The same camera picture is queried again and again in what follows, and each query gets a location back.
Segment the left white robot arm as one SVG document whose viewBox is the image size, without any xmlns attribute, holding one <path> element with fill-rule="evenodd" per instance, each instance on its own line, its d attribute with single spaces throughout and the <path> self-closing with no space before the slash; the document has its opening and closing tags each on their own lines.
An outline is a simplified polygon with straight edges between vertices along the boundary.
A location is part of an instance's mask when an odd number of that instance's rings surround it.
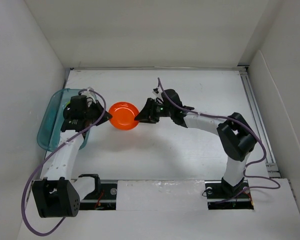
<svg viewBox="0 0 300 240">
<path fill-rule="evenodd" d="M 52 162 L 41 180 L 32 185 L 32 193 L 41 218 L 75 217 L 86 196 L 97 198 L 101 180 L 96 173 L 85 173 L 72 182 L 75 161 L 91 127 L 112 118 L 97 100 L 95 92 L 82 90 L 72 96 L 63 109 L 59 143 Z"/>
</svg>

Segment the orange plate back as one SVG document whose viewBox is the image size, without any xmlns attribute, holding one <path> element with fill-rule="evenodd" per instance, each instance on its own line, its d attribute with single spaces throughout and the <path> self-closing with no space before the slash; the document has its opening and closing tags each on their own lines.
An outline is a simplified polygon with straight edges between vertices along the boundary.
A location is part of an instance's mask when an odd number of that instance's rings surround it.
<svg viewBox="0 0 300 240">
<path fill-rule="evenodd" d="M 140 113 L 132 103 L 120 101 L 114 103 L 108 111 L 112 118 L 109 120 L 113 127 L 122 131 L 134 129 L 139 121 L 135 117 Z"/>
</svg>

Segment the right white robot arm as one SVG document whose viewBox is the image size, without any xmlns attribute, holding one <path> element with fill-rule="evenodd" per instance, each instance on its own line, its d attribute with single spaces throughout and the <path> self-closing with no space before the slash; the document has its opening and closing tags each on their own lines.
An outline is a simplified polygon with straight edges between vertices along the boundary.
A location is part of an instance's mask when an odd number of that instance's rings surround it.
<svg viewBox="0 0 300 240">
<path fill-rule="evenodd" d="M 155 88 L 155 99 L 148 98 L 143 109 L 134 118 L 140 123 L 156 124 L 161 117 L 169 117 L 178 126 L 198 129 L 219 137 L 227 155 L 225 173 L 221 179 L 221 191 L 227 197 L 233 197 L 241 189 L 244 181 L 244 167 L 250 152 L 257 143 L 243 116 L 233 113 L 224 121 L 203 116 L 191 106 L 183 105 L 174 89 L 164 92 Z"/>
</svg>

